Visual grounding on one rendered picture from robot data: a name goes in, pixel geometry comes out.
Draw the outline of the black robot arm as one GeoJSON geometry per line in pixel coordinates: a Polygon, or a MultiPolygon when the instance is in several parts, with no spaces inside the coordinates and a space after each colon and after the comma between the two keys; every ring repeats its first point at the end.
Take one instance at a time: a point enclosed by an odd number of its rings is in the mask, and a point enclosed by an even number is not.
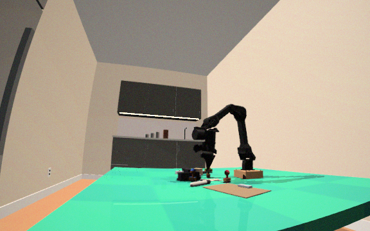
{"type": "MultiPolygon", "coordinates": [[[[253,169],[253,160],[255,160],[255,155],[252,152],[251,146],[248,144],[247,138],[247,130],[245,126],[245,118],[247,116],[246,109],[243,106],[229,104],[226,105],[223,109],[221,109],[215,115],[211,117],[205,118],[203,120],[203,124],[201,127],[194,127],[192,132],[193,140],[207,140],[207,141],[215,141],[216,133],[219,132],[217,128],[210,129],[216,127],[220,122],[221,118],[226,116],[228,113],[234,115],[234,118],[238,125],[238,132],[240,136],[240,146],[238,148],[238,155],[240,160],[242,160],[242,169],[244,171],[247,170],[255,170],[253,169]],[[207,129],[209,129],[207,131],[207,129]],[[246,159],[249,158],[249,159],[246,159]]],[[[202,145],[194,145],[193,150],[198,152],[200,150],[205,151],[205,144],[202,145]]]]}

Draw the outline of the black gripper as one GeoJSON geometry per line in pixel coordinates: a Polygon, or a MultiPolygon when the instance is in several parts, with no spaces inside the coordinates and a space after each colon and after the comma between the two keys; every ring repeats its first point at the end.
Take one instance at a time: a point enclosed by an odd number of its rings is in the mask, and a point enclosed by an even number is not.
{"type": "Polygon", "coordinates": [[[214,153],[216,154],[215,141],[205,140],[204,144],[205,144],[205,151],[203,151],[200,154],[200,157],[204,158],[204,160],[206,162],[206,168],[209,169],[211,164],[212,164],[212,161],[215,158],[215,155],[213,155],[213,154],[214,153]]]}

